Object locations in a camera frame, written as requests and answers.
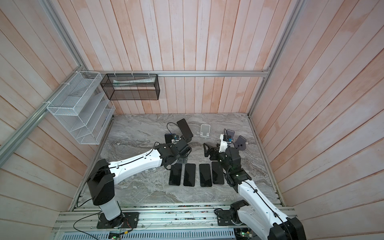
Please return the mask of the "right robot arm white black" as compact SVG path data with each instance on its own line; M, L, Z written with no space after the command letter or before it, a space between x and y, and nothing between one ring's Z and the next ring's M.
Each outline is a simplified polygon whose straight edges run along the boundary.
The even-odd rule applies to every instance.
M244 199L231 205L230 221L235 225L245 224L261 240L305 240L301 221L290 218L276 207L257 187L250 175L241 166L239 150L219 146L204 146L205 157L217 161L225 171L228 185Z

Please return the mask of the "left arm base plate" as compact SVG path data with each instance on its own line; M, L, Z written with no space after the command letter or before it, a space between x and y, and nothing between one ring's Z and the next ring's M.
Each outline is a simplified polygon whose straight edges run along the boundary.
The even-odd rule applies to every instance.
M107 220L104 213L99 214L97 229L128 228L134 229L138 225L138 212L122 212L113 220Z

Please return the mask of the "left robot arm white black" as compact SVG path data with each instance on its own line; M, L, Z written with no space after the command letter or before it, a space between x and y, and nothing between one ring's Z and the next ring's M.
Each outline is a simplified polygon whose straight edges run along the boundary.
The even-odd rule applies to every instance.
M102 216L112 228L119 227L125 216L115 198L115 185L145 170L170 166L179 158L187 157L191 151L185 140L175 144L156 142L151 150L125 160L97 161L87 180L93 205L101 209Z

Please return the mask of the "grey phone stand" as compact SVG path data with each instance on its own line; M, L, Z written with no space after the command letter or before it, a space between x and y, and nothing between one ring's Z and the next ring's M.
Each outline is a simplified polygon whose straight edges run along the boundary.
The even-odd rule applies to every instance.
M243 136L239 136L237 140L234 142L235 148L239 151L245 151L247 148L247 139Z
M228 135L228 139L230 141L232 141L234 139L234 136L235 136L235 131L232 131L232 130L227 130L226 131L226 134Z

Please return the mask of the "black phone blue case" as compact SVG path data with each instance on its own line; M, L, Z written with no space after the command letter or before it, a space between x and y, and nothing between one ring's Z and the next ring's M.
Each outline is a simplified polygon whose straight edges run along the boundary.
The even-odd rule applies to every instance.
M173 140L175 139L175 134L165 134L165 142L166 144L172 144Z

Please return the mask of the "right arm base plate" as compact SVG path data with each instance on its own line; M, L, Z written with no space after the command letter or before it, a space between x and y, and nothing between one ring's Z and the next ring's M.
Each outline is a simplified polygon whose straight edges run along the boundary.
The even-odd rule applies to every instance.
M217 221L219 226L241 226L245 225L242 223L238 217L238 214L235 210L223 210L215 209L215 215L217 216Z

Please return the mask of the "grey phone stand front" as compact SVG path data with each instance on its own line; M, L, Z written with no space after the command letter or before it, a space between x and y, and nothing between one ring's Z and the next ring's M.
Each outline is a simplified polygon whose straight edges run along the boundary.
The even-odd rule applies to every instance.
M227 130L226 131L226 134L228 135L228 139L230 141L232 141L234 139L234 136L235 136L235 131L232 131L232 130Z

